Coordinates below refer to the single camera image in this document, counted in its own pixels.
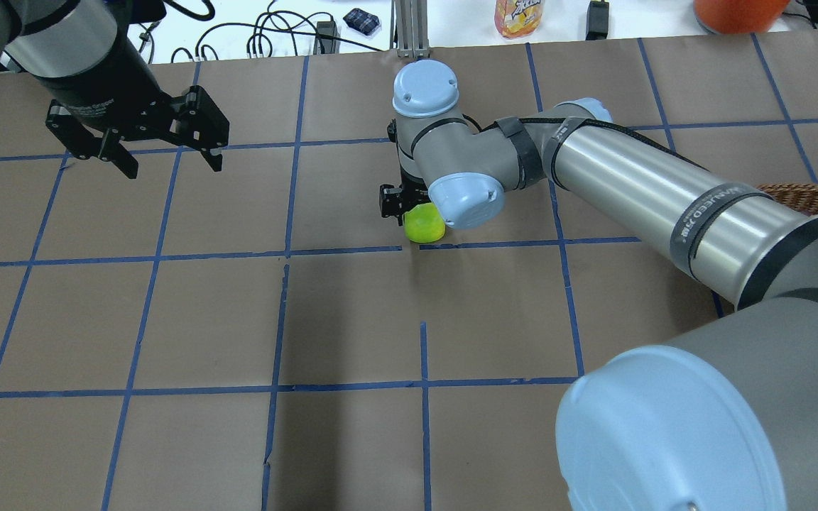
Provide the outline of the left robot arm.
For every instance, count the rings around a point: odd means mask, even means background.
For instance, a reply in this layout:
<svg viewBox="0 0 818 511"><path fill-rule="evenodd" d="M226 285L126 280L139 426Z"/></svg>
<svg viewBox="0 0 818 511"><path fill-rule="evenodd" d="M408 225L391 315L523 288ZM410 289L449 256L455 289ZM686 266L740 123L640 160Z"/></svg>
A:
<svg viewBox="0 0 818 511"><path fill-rule="evenodd" d="M0 1L0 58L7 54L52 94L45 125L80 160L115 165L130 179L138 162L127 141L160 140L198 151L223 168L230 123L207 90L162 90L128 39L173 1Z"/></svg>

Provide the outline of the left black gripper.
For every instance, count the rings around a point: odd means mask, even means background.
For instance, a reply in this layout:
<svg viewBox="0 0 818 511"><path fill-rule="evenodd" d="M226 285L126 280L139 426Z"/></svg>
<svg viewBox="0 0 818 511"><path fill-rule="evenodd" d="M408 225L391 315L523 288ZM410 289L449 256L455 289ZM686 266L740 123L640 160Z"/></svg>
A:
<svg viewBox="0 0 818 511"><path fill-rule="evenodd" d="M75 158L108 161L136 179L139 164L122 142L161 140L201 152L211 171L223 171L230 122L213 97L201 85L165 93L124 35L94 67L38 80L54 97L45 125Z"/></svg>

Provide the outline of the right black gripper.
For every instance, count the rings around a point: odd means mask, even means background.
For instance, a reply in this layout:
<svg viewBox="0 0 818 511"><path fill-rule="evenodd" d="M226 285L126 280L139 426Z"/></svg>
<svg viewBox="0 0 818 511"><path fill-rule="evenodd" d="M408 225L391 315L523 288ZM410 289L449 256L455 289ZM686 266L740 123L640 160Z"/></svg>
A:
<svg viewBox="0 0 818 511"><path fill-rule="evenodd" d="M432 201L415 159L399 141L397 127L397 121L391 119L386 130L388 139L396 145L400 183L380 185L379 210L383 218L403 219L413 208Z"/></svg>

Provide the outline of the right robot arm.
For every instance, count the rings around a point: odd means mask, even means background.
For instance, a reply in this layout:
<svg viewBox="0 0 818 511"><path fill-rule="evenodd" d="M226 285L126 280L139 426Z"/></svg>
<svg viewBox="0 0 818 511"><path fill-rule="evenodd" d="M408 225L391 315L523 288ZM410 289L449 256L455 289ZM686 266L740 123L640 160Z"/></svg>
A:
<svg viewBox="0 0 818 511"><path fill-rule="evenodd" d="M623 224L630 243L577 243L582 269L647 270L734 305L578 376L555 420L574 510L818 510L818 214L783 206L626 127L585 97L478 132L444 62L393 81L400 185L383 217L422 203L475 229L509 193L551 182Z"/></svg>

